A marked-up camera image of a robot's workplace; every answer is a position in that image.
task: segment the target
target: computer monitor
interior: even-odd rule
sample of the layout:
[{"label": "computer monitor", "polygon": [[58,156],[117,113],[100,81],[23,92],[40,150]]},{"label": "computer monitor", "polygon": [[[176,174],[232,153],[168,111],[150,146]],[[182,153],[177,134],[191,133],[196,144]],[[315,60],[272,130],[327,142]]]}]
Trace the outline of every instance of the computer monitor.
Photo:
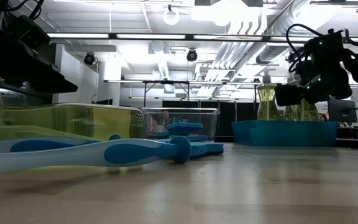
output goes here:
[{"label": "computer monitor", "polygon": [[331,98],[328,101],[328,115],[330,121],[357,123],[356,104],[351,100]]}]

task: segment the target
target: wooden table surface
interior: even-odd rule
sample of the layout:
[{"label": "wooden table surface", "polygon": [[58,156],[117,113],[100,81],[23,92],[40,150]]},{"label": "wooden table surface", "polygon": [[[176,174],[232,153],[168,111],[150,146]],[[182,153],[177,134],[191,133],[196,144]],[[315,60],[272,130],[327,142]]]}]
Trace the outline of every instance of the wooden table surface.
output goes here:
[{"label": "wooden table surface", "polygon": [[0,223],[358,223],[358,151],[225,144],[182,165],[9,172]]}]

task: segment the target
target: camera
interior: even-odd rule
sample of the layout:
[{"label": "camera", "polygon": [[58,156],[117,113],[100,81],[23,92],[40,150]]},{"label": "camera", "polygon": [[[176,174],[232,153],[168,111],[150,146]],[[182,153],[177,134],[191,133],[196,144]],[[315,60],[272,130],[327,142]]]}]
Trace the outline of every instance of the camera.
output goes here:
[{"label": "camera", "polygon": [[86,53],[84,57],[84,63],[87,65],[94,65],[98,62],[98,59],[94,56],[94,52]]},{"label": "camera", "polygon": [[197,53],[195,49],[190,49],[187,53],[187,61],[194,62],[197,60]]}]

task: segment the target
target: teal plastic bin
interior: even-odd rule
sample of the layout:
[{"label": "teal plastic bin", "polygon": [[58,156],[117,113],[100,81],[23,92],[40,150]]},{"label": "teal plastic bin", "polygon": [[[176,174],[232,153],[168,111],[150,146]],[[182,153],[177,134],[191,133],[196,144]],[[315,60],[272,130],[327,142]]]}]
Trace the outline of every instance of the teal plastic bin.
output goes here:
[{"label": "teal plastic bin", "polygon": [[241,121],[233,122],[234,142],[249,146],[335,146],[337,122]]}]

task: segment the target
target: blue toothbrush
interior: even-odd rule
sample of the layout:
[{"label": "blue toothbrush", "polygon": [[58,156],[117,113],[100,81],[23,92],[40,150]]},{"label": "blue toothbrush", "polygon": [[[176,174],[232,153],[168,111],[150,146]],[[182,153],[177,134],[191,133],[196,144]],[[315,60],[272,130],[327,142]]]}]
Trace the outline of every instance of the blue toothbrush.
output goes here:
[{"label": "blue toothbrush", "polygon": [[0,153],[0,173],[45,166],[139,166],[160,159],[185,163],[190,154],[190,143],[184,137],[173,138],[169,143],[118,139],[60,149]]}]

